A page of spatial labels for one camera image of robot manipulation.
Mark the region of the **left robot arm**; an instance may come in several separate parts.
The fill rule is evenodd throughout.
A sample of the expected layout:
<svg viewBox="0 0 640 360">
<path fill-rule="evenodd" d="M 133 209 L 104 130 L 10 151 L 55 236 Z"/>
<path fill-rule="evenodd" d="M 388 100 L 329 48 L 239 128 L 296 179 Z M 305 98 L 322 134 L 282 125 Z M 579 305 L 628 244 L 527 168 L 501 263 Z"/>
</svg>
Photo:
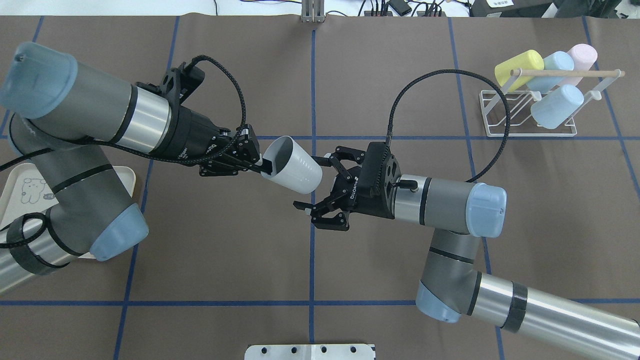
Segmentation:
<svg viewBox="0 0 640 360">
<path fill-rule="evenodd" d="M 183 102 L 202 84 L 198 63 L 216 66 L 233 84 L 241 107 L 235 130 L 218 127 Z M 155 85 L 132 84 L 35 42 L 21 43 L 1 87 L 13 112 L 9 139 L 50 187 L 57 204 L 18 216 L 1 230 L 1 292 L 65 268 L 90 253 L 98 261 L 133 248 L 149 234 L 103 147 L 181 166 L 199 174 L 272 173 L 247 124 L 237 80 L 217 60 L 197 55 L 170 68 Z"/>
</svg>

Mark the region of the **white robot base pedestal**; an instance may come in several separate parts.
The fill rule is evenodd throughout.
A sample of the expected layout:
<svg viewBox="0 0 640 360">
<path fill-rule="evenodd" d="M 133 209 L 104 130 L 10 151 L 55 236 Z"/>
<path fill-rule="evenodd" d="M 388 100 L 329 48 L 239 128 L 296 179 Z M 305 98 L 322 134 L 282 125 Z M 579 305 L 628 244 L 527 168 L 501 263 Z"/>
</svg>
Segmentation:
<svg viewBox="0 0 640 360">
<path fill-rule="evenodd" d="M 256 344 L 249 346 L 245 360 L 375 360 L 374 344 Z"/>
</svg>

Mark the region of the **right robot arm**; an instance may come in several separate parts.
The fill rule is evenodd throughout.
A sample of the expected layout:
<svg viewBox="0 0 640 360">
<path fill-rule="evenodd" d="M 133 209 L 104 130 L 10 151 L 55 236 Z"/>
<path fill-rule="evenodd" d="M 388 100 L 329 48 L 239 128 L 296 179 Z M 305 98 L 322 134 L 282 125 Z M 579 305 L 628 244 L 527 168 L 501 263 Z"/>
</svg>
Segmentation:
<svg viewBox="0 0 640 360">
<path fill-rule="evenodd" d="M 310 341 L 373 344 L 379 360 L 581 360 L 525 334 L 535 290 L 639 319 L 638 141 L 517 139 L 482 182 L 509 198 L 475 266 L 528 287 L 519 332 L 424 315 L 414 301 L 434 231 L 353 214 L 347 232 L 314 232 Z"/>
</svg>

